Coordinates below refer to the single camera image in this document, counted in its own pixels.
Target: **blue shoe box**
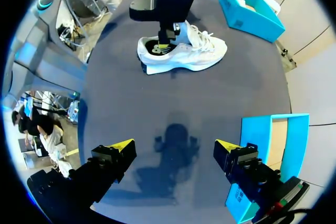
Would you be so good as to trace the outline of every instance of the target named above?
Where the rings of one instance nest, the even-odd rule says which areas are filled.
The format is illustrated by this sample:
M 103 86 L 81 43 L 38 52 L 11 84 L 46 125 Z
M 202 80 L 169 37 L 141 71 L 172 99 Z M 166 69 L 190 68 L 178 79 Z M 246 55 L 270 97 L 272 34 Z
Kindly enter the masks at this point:
M 258 157 L 267 164 L 271 146 L 271 133 L 273 119 L 287 118 L 287 138 L 284 155 L 281 162 L 282 182 L 286 182 L 292 176 L 299 176 L 303 159 L 306 153 L 309 114 L 277 114 L 254 116 L 242 119 L 240 146 L 247 143 L 258 146 Z M 256 203 L 251 203 L 237 184 L 232 184 L 226 207 L 237 223 L 251 220 L 259 209 Z
M 219 0 L 227 24 L 247 33 L 274 42 L 286 30 L 264 0 L 245 0 L 256 11 L 242 7 L 237 0 Z

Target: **cable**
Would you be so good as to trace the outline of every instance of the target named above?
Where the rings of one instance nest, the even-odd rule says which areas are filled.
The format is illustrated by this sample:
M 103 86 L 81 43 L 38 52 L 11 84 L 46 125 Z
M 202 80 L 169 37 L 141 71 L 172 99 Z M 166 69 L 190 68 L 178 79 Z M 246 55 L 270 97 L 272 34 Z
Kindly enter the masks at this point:
M 72 9 L 71 5 L 69 4 L 69 0 L 65 0 L 68 6 L 69 11 L 71 12 L 72 16 L 74 17 L 74 19 L 76 20 L 77 24 L 79 25 L 79 27 L 82 29 L 85 39 L 86 39 L 86 43 L 89 44 L 89 35 L 86 32 L 86 30 L 84 29 L 84 27 L 82 26 L 82 24 L 80 23 L 77 15 L 75 14 L 74 10 Z
M 35 100 L 38 100 L 38 101 L 40 101 L 40 102 L 42 102 L 42 103 L 45 103 L 45 104 L 51 106 L 51 107 L 53 108 L 54 111 L 61 111 L 61 110 L 67 111 L 67 110 L 70 108 L 70 107 L 67 107 L 66 109 L 59 109 L 59 108 L 57 108 L 56 105 L 53 103 L 53 101 L 52 101 L 49 97 L 48 97 L 48 99 L 53 103 L 53 105 L 51 105 L 51 104 L 49 104 L 49 103 L 47 103 L 47 102 L 45 102 L 45 101 L 43 101 L 43 100 L 41 100 L 41 99 L 39 99 L 39 98 L 36 98 L 36 97 L 34 97 L 34 96 L 32 96 L 32 95 L 26 93 L 26 92 L 25 92 L 25 94 L 26 94 L 27 96 L 29 96 L 29 97 L 35 99 Z
M 326 123 L 326 124 L 313 124 L 313 125 L 310 125 L 310 127 L 314 127 L 314 126 L 326 126 L 326 125 L 334 125 L 336 123 Z
M 51 104 L 49 104 L 49 103 L 47 103 L 47 102 L 43 101 L 43 100 L 42 100 L 42 99 L 40 99 L 40 98 L 36 98 L 36 97 L 34 97 L 34 96 L 32 96 L 32 95 L 30 95 L 30 94 L 26 93 L 26 92 L 25 92 L 25 94 L 26 94 L 27 96 L 29 96 L 29 97 L 31 97 L 31 98 L 33 98 L 33 99 L 35 99 L 35 100 L 38 100 L 38 101 L 40 101 L 40 102 L 42 102 L 42 103 L 45 103 L 45 104 L 47 104 L 47 105 L 49 105 L 49 106 L 51 106 L 51 107 L 53 107 L 53 108 L 56 108 L 56 109 L 57 109 L 56 105 L 53 103 L 53 101 L 52 101 L 51 99 L 50 99 L 50 101 L 53 103 L 53 105 L 51 105 Z
M 285 217 L 284 220 L 281 221 L 281 224 L 289 224 L 294 220 L 295 214 L 310 214 L 310 213 L 312 213 L 312 209 L 307 209 L 307 208 L 295 209 L 295 210 L 291 210 L 288 212 L 282 212 L 279 214 L 275 214 L 274 216 L 271 216 L 269 220 L 272 223 L 274 223 L 278 219 Z

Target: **person's hand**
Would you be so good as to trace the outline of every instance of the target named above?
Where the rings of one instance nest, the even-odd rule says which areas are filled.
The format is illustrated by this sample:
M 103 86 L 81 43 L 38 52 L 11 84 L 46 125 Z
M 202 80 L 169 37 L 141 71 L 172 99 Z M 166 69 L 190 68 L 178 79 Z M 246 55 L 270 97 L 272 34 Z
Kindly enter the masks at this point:
M 26 144 L 26 146 L 29 145 L 28 137 L 25 138 L 25 144 Z

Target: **black hair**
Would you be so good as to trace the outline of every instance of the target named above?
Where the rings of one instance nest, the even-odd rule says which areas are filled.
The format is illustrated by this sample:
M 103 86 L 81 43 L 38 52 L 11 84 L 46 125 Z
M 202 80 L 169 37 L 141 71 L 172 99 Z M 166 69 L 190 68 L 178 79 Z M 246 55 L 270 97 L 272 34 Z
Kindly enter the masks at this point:
M 19 113 L 17 111 L 13 111 L 12 112 L 12 122 L 13 122 L 13 125 L 15 125 L 15 122 L 16 122 L 16 118 L 17 118 L 17 115 Z

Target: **gray table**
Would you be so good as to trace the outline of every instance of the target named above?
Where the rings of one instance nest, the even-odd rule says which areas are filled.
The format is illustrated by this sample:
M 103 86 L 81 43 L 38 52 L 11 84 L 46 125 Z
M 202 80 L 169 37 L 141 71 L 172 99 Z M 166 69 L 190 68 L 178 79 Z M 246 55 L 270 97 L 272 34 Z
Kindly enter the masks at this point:
M 124 0 L 88 67 L 79 113 L 81 162 L 99 144 L 135 139 L 135 159 L 96 211 L 127 223 L 234 223 L 230 189 L 213 159 L 217 138 L 239 144 L 241 118 L 290 113 L 275 45 L 228 28 L 218 0 L 195 0 L 188 21 L 226 41 L 222 61 L 200 72 L 148 76 L 137 59 L 140 37 L 156 22 L 129 18 Z

